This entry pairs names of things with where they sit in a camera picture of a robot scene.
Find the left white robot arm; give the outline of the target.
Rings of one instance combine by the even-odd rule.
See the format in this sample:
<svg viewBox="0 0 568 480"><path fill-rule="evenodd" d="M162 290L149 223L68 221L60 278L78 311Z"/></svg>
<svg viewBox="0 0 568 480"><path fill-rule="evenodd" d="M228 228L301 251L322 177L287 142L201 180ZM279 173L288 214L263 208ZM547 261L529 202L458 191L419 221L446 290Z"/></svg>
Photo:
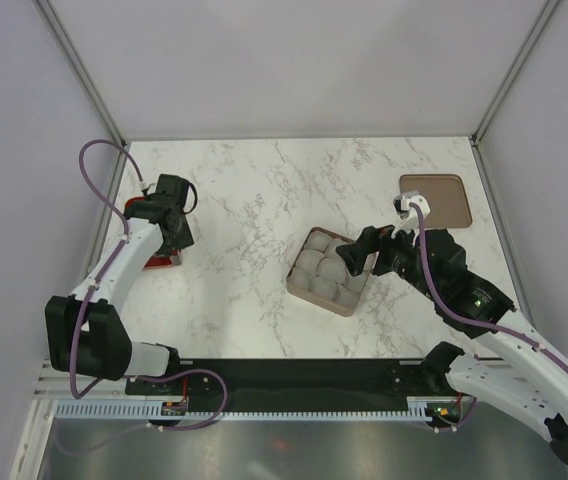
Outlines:
<svg viewBox="0 0 568 480"><path fill-rule="evenodd" d="M58 371L105 380L148 376L161 394L177 391L182 369L170 362L170 347L135 342L121 320L126 298L147 263L169 261L194 244L187 199L197 200L192 182L169 174L155 191L126 206L120 240L68 296L53 296L45 307L49 357Z"/></svg>

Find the rose gold chocolate box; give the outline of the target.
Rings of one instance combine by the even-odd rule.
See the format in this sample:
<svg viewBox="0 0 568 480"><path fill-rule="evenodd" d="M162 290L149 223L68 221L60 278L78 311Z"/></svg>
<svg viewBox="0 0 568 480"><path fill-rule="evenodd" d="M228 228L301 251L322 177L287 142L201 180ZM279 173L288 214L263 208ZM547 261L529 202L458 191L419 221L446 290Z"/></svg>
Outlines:
<svg viewBox="0 0 568 480"><path fill-rule="evenodd" d="M288 293L336 315L352 316L363 297L376 255L370 254L363 272L352 276L336 251L349 243L353 240L321 227L311 228L286 276Z"/></svg>

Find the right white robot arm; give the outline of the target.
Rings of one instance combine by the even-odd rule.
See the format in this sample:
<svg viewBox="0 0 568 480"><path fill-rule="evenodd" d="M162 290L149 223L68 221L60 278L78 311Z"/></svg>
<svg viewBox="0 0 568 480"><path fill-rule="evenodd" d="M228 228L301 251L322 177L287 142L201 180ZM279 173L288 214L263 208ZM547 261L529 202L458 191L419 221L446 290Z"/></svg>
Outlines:
<svg viewBox="0 0 568 480"><path fill-rule="evenodd" d="M392 235L388 228L367 227L336 252L353 276L374 256L373 275L397 274L433 302L448 326L491 350L523 379L491 373L442 342L420 372L427 391L440 395L453 388L494 406L538 433L568 466L568 358L506 294L468 269L464 248L447 230Z"/></svg>

